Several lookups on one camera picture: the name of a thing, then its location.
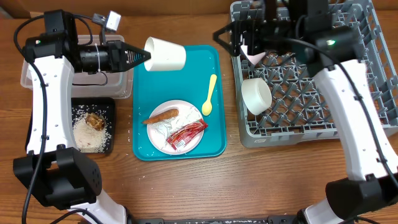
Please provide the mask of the pink bowl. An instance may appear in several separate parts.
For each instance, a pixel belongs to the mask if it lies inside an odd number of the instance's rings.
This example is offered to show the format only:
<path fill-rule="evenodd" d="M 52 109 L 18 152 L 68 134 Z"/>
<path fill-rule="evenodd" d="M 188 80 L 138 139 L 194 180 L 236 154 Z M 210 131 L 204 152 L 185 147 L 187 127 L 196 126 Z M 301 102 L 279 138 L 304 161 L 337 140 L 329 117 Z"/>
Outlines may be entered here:
<path fill-rule="evenodd" d="M 247 45 L 241 46 L 241 52 L 249 60 L 249 62 L 253 65 L 258 64 L 266 56 L 265 52 L 262 52 L 262 53 L 259 53 L 256 55 L 249 55 Z"/>

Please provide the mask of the white cup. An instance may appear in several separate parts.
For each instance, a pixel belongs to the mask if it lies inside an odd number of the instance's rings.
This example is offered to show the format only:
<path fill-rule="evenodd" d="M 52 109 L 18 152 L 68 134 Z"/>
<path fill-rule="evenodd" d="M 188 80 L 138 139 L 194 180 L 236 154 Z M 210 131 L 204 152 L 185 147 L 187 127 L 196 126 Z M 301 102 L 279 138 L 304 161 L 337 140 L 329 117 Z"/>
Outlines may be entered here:
<path fill-rule="evenodd" d="M 148 72 L 181 70 L 187 60 L 184 46 L 155 37 L 146 40 L 144 50 L 150 53 L 150 59 L 144 62 Z"/>

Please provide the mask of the white bowl with food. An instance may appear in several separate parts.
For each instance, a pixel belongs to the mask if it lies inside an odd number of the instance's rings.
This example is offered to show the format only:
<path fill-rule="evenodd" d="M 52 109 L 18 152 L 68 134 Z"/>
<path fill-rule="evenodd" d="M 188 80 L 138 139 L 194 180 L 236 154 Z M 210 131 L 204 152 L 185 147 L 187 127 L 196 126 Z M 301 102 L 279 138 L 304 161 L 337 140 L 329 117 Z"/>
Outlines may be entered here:
<path fill-rule="evenodd" d="M 271 107 L 272 94 L 262 78 L 244 80 L 241 85 L 241 93 L 246 108 L 253 115 L 259 115 Z"/>

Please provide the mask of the orange carrot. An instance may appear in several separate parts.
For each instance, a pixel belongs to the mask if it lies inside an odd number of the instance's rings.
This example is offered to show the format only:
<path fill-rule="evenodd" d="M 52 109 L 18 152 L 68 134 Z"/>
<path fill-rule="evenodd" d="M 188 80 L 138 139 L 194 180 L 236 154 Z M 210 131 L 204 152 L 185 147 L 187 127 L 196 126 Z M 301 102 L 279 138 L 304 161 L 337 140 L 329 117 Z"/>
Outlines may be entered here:
<path fill-rule="evenodd" d="M 171 119 L 174 118 L 176 116 L 178 116 L 179 114 L 179 110 L 178 109 L 170 109 L 167 111 L 164 111 L 160 114 L 157 114 L 153 117 L 148 118 L 147 120 L 144 120 L 142 123 L 143 124 L 154 124 L 154 123 L 158 123 L 167 119 Z"/>

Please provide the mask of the white napkin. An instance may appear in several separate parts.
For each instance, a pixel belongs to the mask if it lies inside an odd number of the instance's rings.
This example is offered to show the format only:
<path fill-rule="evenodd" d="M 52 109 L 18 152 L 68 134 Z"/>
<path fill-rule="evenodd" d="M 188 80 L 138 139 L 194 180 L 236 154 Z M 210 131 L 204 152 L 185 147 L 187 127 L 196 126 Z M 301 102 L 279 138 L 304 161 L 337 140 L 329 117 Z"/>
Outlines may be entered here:
<path fill-rule="evenodd" d="M 194 106 L 179 109 L 178 112 L 179 114 L 176 117 L 150 124 L 149 127 L 155 131 L 158 137 L 166 140 L 171 134 L 182 129 L 184 126 L 202 119 L 201 113 Z"/>

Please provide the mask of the yellow plastic spoon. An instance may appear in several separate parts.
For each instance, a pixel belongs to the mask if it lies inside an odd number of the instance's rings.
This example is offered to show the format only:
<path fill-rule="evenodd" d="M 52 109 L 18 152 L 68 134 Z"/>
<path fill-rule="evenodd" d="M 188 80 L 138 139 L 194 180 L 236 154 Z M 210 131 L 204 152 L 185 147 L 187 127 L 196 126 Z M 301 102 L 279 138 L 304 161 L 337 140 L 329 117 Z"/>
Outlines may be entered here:
<path fill-rule="evenodd" d="M 207 98 L 201 107 L 201 112 L 203 116 L 208 116 L 212 111 L 211 97 L 216 85 L 216 81 L 217 81 L 217 75 L 212 74 L 210 77 Z"/>

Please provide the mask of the red snack wrapper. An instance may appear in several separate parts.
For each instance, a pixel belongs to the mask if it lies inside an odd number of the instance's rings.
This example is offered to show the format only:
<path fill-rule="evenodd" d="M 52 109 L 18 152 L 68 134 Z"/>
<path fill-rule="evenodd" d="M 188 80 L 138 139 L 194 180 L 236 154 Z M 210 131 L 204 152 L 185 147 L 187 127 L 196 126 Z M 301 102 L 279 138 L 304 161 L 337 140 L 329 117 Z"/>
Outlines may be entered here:
<path fill-rule="evenodd" d="M 182 147 L 185 147 L 196 135 L 204 131 L 208 125 L 203 119 L 199 119 L 190 124 L 185 125 L 177 132 L 171 134 L 166 142 L 171 145 L 171 147 L 177 151 Z"/>

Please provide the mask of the pink plate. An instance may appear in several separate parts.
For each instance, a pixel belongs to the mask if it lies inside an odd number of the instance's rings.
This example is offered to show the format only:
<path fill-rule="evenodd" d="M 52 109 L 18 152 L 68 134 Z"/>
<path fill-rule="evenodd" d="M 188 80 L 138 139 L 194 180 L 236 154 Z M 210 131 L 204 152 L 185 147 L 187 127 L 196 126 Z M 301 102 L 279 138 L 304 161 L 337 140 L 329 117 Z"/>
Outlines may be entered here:
<path fill-rule="evenodd" d="M 160 104 L 156 109 L 151 113 L 149 117 L 153 117 L 157 114 L 160 114 L 164 111 L 170 109 L 183 109 L 183 108 L 190 108 L 193 105 L 189 102 L 182 101 L 182 100 L 170 100 L 165 103 Z M 205 131 L 202 131 L 200 134 L 196 135 L 185 147 L 180 148 L 179 150 L 175 151 L 166 140 L 161 139 L 158 137 L 153 129 L 147 125 L 147 135 L 149 137 L 150 142 L 152 145 L 158 149 L 159 151 L 169 154 L 169 155 L 181 155 L 190 152 L 193 150 L 201 141 Z"/>

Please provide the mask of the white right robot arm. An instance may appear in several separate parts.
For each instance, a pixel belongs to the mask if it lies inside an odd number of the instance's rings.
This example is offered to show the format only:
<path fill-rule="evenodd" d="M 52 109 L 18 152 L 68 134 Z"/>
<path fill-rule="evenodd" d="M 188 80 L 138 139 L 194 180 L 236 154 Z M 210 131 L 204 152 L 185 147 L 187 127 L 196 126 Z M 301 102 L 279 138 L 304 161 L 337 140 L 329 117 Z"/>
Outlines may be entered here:
<path fill-rule="evenodd" d="M 323 95 L 345 152 L 347 178 L 329 182 L 326 197 L 284 223 L 354 223 L 368 212 L 397 203 L 397 154 L 369 91 L 359 39 L 348 26 L 335 27 L 327 1 L 289 1 L 290 19 L 277 18 L 275 1 L 264 2 L 262 19 L 239 20 L 214 32 L 230 55 L 267 50 L 294 53 Z"/>

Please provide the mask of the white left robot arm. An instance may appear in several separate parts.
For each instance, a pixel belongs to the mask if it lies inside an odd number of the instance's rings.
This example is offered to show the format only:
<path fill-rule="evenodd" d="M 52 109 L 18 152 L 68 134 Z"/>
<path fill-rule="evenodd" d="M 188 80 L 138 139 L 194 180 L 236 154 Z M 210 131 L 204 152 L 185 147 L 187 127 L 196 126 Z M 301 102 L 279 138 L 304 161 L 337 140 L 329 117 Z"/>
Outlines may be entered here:
<path fill-rule="evenodd" d="M 126 72 L 150 53 L 120 40 L 80 44 L 76 20 L 94 22 L 103 32 L 118 29 L 121 16 L 79 16 L 64 10 L 42 14 L 45 32 L 26 40 L 19 52 L 28 64 L 33 86 L 30 138 L 26 156 L 14 159 L 14 175 L 27 197 L 65 216 L 79 214 L 91 223 L 134 223 L 129 210 L 102 187 L 97 163 L 77 148 L 72 126 L 72 86 L 76 73 Z"/>

